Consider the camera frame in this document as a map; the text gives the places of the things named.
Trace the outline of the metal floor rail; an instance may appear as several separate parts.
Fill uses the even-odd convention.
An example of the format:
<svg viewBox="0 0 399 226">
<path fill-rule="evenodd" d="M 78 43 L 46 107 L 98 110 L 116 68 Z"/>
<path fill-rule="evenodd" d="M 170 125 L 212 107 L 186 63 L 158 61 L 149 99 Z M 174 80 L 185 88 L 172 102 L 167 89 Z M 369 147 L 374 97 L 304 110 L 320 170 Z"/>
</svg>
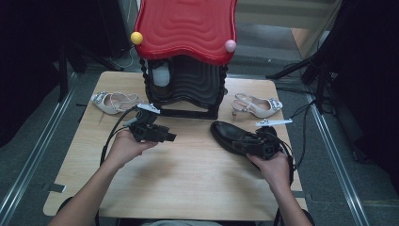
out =
<svg viewBox="0 0 399 226">
<path fill-rule="evenodd" d="M 62 101 L 56 104 L 56 107 L 47 121 L 44 129 L 42 130 L 38 141 L 33 147 L 30 155 L 28 156 L 24 166 L 22 167 L 16 181 L 8 190 L 5 198 L 0 203 L 0 226 L 7 226 L 10 222 L 12 215 L 15 212 L 21 198 L 23 197 L 26 188 L 32 179 L 36 168 L 38 167 L 48 145 L 56 131 L 56 128 L 61 121 L 68 104 L 75 92 L 76 84 L 80 80 L 80 75 L 72 73 L 71 77 L 67 80 L 67 84 L 70 86 L 70 90 Z"/>
<path fill-rule="evenodd" d="M 321 115 L 314 98 L 306 122 L 307 149 L 301 176 L 310 193 L 311 212 L 321 226 L 371 226 L 359 193 L 340 155 L 344 148 L 335 139 L 327 119 Z"/>
</svg>

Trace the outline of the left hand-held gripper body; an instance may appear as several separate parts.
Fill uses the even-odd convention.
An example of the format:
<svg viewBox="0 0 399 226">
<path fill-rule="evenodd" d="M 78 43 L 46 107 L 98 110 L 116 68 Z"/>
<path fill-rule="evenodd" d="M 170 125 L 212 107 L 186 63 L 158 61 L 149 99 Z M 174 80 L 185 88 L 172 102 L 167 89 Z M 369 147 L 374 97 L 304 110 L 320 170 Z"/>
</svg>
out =
<svg viewBox="0 0 399 226">
<path fill-rule="evenodd" d="M 160 110 L 153 104 L 138 104 L 133 107 L 133 110 L 136 116 L 124 123 L 124 126 L 129 128 L 137 142 L 142 140 L 158 142 L 159 133 L 157 126 L 153 123 L 160 114 Z"/>
</svg>

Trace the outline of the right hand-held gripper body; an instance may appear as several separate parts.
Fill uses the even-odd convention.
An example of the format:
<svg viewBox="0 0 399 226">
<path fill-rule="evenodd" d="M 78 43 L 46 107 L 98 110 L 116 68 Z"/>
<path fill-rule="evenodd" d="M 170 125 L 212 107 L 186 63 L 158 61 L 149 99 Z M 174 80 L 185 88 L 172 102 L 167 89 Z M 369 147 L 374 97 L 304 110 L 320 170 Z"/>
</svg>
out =
<svg viewBox="0 0 399 226">
<path fill-rule="evenodd" d="M 262 159 L 268 160 L 278 152 L 289 155 L 289 146 L 282 141 L 274 127 L 276 125 L 283 125 L 291 123 L 292 120 L 267 120 L 258 121 L 255 125 L 258 129 L 255 131 L 255 138 L 261 141 L 261 151 L 259 154 L 252 154 Z"/>
</svg>

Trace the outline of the black tripod stand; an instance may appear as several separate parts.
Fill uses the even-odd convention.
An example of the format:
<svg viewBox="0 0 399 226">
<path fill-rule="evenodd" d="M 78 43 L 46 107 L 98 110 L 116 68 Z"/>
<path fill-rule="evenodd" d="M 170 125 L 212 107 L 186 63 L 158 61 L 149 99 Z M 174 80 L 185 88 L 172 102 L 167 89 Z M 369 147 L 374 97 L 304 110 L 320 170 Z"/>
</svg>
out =
<svg viewBox="0 0 399 226">
<path fill-rule="evenodd" d="M 327 61 L 327 50 L 323 48 L 317 50 L 313 55 L 303 59 L 302 61 L 295 63 L 293 66 L 282 70 L 281 72 L 267 75 L 266 79 L 280 79 L 290 73 L 298 71 L 306 67 L 305 72 L 301 75 L 301 81 L 304 85 L 311 84 L 317 79 L 316 92 L 314 94 L 315 105 L 320 114 L 324 113 L 323 102 L 324 102 L 324 88 L 327 83 L 327 77 L 329 75 L 328 61 Z"/>
</svg>

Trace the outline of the person's right hand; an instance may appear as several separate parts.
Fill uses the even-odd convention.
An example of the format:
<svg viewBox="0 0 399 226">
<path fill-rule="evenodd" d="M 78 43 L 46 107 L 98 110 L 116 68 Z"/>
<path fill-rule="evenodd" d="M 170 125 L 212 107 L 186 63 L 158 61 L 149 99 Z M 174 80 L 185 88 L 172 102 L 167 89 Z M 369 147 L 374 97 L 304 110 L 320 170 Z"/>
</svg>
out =
<svg viewBox="0 0 399 226">
<path fill-rule="evenodd" d="M 287 156 L 284 153 L 276 153 L 268 160 L 251 154 L 247 154 L 247 157 L 260 168 L 262 176 L 272 190 L 290 187 L 289 165 Z"/>
</svg>

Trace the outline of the black leather shoe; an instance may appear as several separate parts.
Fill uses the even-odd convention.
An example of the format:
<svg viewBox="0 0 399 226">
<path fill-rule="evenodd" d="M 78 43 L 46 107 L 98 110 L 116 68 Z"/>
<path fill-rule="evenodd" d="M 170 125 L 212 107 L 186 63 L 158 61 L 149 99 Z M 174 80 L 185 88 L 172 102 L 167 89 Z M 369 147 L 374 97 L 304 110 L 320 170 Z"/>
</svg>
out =
<svg viewBox="0 0 399 226">
<path fill-rule="evenodd" d="M 214 121 L 210 126 L 210 131 L 216 142 L 226 151 L 234 154 L 232 143 L 242 138 L 255 138 L 255 132 L 251 133 L 233 124 L 224 121 Z"/>
<path fill-rule="evenodd" d="M 170 89 L 170 71 L 168 60 L 150 60 L 149 75 L 152 79 L 153 93 L 158 98 L 167 98 Z"/>
</svg>

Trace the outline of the beige high-heel sandal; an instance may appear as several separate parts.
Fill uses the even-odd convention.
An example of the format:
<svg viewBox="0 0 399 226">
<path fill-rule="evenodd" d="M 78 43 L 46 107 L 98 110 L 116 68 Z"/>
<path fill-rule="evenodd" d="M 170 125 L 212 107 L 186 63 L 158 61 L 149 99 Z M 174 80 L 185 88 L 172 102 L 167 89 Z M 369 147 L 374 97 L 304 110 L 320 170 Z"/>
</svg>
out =
<svg viewBox="0 0 399 226">
<path fill-rule="evenodd" d="M 143 104 L 144 100 L 136 93 L 125 94 L 122 92 L 100 91 L 90 97 L 90 101 L 108 115 L 116 115 Z"/>
<path fill-rule="evenodd" d="M 283 108 L 282 102 L 274 98 L 260 99 L 247 93 L 237 93 L 231 102 L 232 114 L 238 112 L 250 113 L 256 118 L 268 118 Z"/>
</svg>

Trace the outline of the black curtain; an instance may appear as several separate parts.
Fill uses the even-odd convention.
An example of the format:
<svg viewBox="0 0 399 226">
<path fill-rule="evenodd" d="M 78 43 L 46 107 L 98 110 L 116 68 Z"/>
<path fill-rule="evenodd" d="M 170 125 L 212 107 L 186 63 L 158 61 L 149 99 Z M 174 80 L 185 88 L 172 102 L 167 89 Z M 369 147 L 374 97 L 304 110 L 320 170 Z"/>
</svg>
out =
<svg viewBox="0 0 399 226">
<path fill-rule="evenodd" d="M 302 81 L 314 78 L 332 86 L 355 149 L 399 193 L 399 0 L 343 0 Z"/>
<path fill-rule="evenodd" d="M 127 49 L 121 0 L 0 0 L 0 148 L 55 86 L 67 92 L 67 64 L 117 71 L 106 58 Z"/>
</svg>

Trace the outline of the person's left hand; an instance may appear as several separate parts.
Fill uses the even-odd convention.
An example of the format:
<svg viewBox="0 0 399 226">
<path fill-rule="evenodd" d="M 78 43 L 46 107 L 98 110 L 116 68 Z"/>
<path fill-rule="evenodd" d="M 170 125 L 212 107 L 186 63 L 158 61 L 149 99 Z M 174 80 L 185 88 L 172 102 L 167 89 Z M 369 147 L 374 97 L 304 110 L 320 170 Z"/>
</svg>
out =
<svg viewBox="0 0 399 226">
<path fill-rule="evenodd" d="M 117 133 L 102 166 L 112 170 L 119 170 L 126 163 L 142 155 L 144 151 L 156 145 L 157 142 L 153 141 L 137 142 L 131 132 L 123 130 Z"/>
</svg>

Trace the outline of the yellow ball knob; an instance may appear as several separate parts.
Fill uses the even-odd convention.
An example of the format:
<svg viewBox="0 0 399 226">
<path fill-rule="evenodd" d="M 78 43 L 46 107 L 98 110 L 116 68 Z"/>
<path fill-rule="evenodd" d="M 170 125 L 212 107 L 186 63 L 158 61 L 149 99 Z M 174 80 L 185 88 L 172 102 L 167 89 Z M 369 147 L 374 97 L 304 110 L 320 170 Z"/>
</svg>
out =
<svg viewBox="0 0 399 226">
<path fill-rule="evenodd" d="M 141 44 L 143 40 L 144 38 L 140 32 L 135 31 L 131 34 L 131 41 L 134 45 Z"/>
</svg>

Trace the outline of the red and black shoe rack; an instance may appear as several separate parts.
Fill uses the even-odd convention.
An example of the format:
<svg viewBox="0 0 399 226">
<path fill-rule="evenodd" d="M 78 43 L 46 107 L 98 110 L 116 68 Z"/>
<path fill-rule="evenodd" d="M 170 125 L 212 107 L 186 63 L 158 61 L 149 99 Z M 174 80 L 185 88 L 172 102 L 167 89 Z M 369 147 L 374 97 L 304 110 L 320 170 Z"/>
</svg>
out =
<svg viewBox="0 0 399 226">
<path fill-rule="evenodd" d="M 236 41 L 237 0 L 142 0 L 134 32 L 148 100 L 163 116 L 215 119 L 225 95 L 225 78 Z M 150 60 L 168 60 L 170 89 L 158 98 L 149 75 Z"/>
</svg>

